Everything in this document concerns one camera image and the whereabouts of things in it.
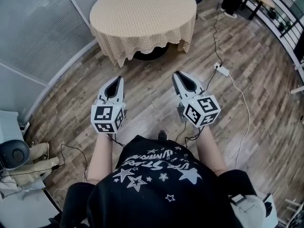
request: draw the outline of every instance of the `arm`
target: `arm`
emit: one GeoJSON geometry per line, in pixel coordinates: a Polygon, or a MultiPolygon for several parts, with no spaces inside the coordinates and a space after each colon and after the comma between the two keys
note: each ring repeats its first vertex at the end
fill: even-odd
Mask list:
{"type": "Polygon", "coordinates": [[[98,134],[87,180],[96,185],[112,171],[112,140],[104,133],[98,134]]]}
{"type": "Polygon", "coordinates": [[[196,140],[199,160],[209,167],[217,176],[227,172],[227,166],[209,126],[205,126],[196,140]]]}

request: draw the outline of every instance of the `table leg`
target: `table leg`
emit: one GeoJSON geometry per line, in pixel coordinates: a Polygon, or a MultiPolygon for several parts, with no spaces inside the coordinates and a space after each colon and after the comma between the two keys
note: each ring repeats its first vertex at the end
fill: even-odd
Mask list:
{"type": "Polygon", "coordinates": [[[241,9],[243,10],[246,7],[246,3],[248,2],[248,0],[245,0],[242,5],[241,5],[241,9]]]}
{"type": "Polygon", "coordinates": [[[256,7],[256,9],[252,12],[252,14],[249,16],[249,20],[252,20],[253,19],[253,17],[257,14],[257,11],[261,8],[261,6],[262,6],[262,2],[259,2],[258,3],[258,5],[257,5],[257,7],[256,7]]]}

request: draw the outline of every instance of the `tablecloth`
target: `tablecloth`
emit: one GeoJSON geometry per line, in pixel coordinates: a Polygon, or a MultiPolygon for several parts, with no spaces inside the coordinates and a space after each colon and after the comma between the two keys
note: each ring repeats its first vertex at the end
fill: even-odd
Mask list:
{"type": "Polygon", "coordinates": [[[195,0],[98,0],[90,12],[92,34],[120,67],[136,51],[148,54],[168,42],[187,52],[195,17],[195,0]]]}

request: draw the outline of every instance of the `extension cord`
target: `extension cord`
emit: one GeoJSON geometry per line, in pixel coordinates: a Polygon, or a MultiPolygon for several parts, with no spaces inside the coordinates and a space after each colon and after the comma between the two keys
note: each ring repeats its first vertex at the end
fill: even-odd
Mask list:
{"type": "Polygon", "coordinates": [[[224,68],[223,66],[220,66],[219,63],[215,63],[214,64],[214,69],[219,71],[222,75],[224,75],[225,77],[228,77],[229,75],[229,70],[224,68]]]}

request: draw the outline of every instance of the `white baseboard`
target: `white baseboard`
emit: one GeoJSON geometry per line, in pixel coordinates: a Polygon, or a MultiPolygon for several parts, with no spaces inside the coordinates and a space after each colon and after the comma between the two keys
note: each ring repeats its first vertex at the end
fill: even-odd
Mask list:
{"type": "Polygon", "coordinates": [[[94,39],[89,44],[87,44],[84,48],[82,48],[75,56],[73,56],[50,80],[48,85],[44,88],[44,90],[40,93],[29,112],[26,114],[24,122],[29,122],[33,113],[36,111],[40,103],[45,99],[49,91],[54,87],[56,82],[60,79],[60,77],[89,49],[91,49],[94,45],[96,45],[97,40],[94,39]]]}

